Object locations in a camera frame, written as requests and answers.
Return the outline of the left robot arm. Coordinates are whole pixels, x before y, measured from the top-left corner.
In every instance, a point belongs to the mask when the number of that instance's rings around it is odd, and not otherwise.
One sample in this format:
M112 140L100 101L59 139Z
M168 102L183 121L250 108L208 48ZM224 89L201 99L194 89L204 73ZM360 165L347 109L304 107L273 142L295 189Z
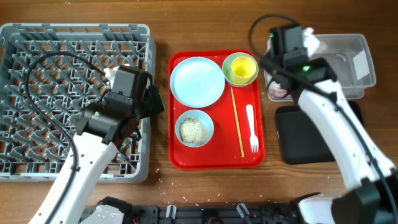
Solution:
M111 91L104 101L81 110L76 134L66 135L72 147L70 155L31 223L77 223L103 171L126 138L136 140L141 152L132 181L146 179L149 117L163 112L164 104L156 85L136 91Z

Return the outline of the white napkin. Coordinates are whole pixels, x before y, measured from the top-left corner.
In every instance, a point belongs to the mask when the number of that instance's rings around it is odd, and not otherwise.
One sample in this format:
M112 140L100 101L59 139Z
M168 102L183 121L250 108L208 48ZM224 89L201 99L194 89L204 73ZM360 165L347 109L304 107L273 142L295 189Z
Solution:
M302 31L303 46L307 49L308 57L311 57L320 46L320 41L314 36L314 30L311 27Z

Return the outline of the small light blue bowl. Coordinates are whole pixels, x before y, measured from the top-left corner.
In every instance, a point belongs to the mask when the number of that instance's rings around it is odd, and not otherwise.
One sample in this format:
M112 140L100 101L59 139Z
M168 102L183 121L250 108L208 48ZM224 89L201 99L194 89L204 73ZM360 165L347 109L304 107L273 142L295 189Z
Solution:
M198 118L202 120L202 122L205 124L205 126L208 129L208 137L206 141L203 144L200 145L194 145L194 144L186 144L183 142L182 138L180 137L180 125L187 119L187 118ZM175 134L177 136L177 139L185 146L188 147L202 147L205 144L209 143L209 141L212 139L213 134L215 131L215 127L213 124L213 120L210 118L210 116L205 113L204 111L201 110L188 110L184 112L183 114L180 115L180 117L177 119L175 123Z

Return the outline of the red snack wrapper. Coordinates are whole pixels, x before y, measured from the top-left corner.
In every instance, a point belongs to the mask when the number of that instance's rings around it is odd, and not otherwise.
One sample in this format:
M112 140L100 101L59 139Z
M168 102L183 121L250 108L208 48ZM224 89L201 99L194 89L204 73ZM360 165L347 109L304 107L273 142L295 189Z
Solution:
M283 89L280 83L275 81L269 85L269 94L273 98L285 98L288 95L287 90Z

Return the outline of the large light blue plate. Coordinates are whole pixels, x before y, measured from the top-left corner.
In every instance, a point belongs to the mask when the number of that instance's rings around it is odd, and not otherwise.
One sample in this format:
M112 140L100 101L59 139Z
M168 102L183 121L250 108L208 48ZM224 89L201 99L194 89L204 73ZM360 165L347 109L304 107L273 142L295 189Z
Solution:
M170 91L181 104L204 108L215 103L223 94L225 78L221 67L205 57L191 57L172 70Z

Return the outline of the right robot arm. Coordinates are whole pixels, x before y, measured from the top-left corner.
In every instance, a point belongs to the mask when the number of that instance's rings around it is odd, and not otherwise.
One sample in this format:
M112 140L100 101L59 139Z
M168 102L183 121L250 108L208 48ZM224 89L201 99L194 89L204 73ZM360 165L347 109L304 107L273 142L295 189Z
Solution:
M305 48L275 54L261 66L285 87L312 120L337 162L347 194L306 196L297 202L302 223L397 223L397 168L376 146L350 108L337 76Z

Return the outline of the leftover rice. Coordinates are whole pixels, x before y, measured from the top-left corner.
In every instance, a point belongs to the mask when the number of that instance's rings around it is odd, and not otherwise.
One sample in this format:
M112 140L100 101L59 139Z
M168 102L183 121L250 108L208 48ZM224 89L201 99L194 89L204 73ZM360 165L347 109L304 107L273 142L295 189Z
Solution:
M186 144L200 145L206 141L208 129L202 120L187 118L180 125L180 137Z

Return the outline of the wooden chopstick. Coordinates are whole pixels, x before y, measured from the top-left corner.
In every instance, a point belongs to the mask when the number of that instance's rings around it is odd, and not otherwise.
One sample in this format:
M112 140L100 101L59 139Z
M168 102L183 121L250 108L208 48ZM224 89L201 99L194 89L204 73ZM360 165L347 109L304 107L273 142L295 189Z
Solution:
M240 148L240 152L241 152L241 157L245 158L243 140L242 140L241 129L240 129L240 124L239 124L239 116L238 116L238 111L237 111L237 106L236 106L236 100L234 97L233 87L231 87L230 89L231 89L231 99L233 102L234 118L235 118L235 122L236 122L236 128L237 128L237 134L238 134L238 140L239 140L239 148Z

